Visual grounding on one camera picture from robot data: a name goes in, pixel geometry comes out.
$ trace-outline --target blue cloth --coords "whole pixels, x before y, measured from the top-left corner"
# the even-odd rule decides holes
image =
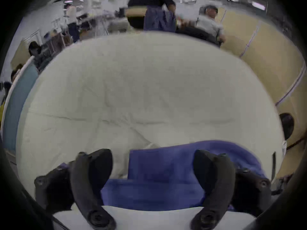
[[[144,31],[176,31],[176,18],[171,11],[148,7],[144,17]]]
[[[226,153],[237,168],[248,168],[263,176],[256,157],[226,141],[148,150],[131,150],[128,180],[108,180],[101,191],[105,205],[126,209],[162,211],[200,206],[204,192],[193,172],[196,150]]]
[[[145,211],[196,207],[204,197],[204,191],[199,183],[140,182],[121,179],[109,179],[100,193],[104,205]]]

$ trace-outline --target person with dark hair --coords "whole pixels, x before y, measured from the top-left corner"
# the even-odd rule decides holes
[[[205,7],[200,7],[200,16],[197,19],[195,27],[204,30],[215,37],[219,42],[223,43],[226,41],[226,39],[224,36],[223,25],[215,21],[217,13],[218,9],[216,6],[208,5]]]
[[[129,0],[126,16],[130,25],[136,29],[143,29],[144,17],[148,8],[161,10],[164,4],[167,6],[167,9],[172,12],[172,15],[174,15],[176,4],[173,0]]]
[[[29,54],[30,54],[30,56],[39,55],[40,52],[41,52],[41,46],[39,46],[39,45],[37,44],[37,42],[32,41],[32,42],[29,44]]]
[[[37,42],[32,41],[29,44],[30,56],[34,56],[34,64],[39,72],[51,61],[51,52],[46,45],[39,46]]]

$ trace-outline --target wall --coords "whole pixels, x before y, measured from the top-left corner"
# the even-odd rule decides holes
[[[39,10],[33,11],[23,17],[17,31],[11,41],[9,50],[3,63],[3,68],[0,76],[0,81],[10,81],[12,69],[10,62],[22,39],[29,37],[36,30],[40,30],[40,35],[44,36],[47,32],[53,29],[52,21],[63,17],[63,3],[57,2],[47,5]],[[0,100],[4,96],[4,91],[0,92]]]

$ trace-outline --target dark hair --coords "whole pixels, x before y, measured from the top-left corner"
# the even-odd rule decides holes
[[[11,81],[13,82],[13,78],[15,76],[15,74],[17,73],[18,69],[14,69],[11,73]]]
[[[206,12],[206,9],[214,9],[215,11],[216,11],[216,13],[218,13],[218,9],[217,9],[217,7],[216,6],[213,6],[213,5],[209,5],[209,6],[207,6],[207,7],[205,7],[205,12]]]
[[[18,64],[18,66],[15,69],[16,70],[21,70],[22,67],[23,67],[23,64]]]
[[[29,44],[29,53],[30,53],[30,56],[32,56],[33,55],[33,53],[31,52],[31,50],[32,49],[38,49],[38,54],[40,54],[40,52],[41,52],[41,46],[39,46],[38,44],[37,44],[37,42],[35,42],[35,41],[32,41],[30,44]]]

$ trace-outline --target beige partition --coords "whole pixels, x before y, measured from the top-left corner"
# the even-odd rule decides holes
[[[278,102],[303,67],[304,59],[298,48],[275,26],[244,12],[219,8],[216,20],[221,21],[225,30],[226,42],[221,49],[241,57],[263,83],[272,101]],[[307,130],[307,74],[277,110],[294,118],[294,132],[287,141],[291,145]]]
[[[256,30],[257,23],[256,18],[227,10],[222,21],[226,42],[221,48],[240,56]]]
[[[263,21],[241,59],[256,73],[274,102],[293,84],[304,62],[296,46]]]

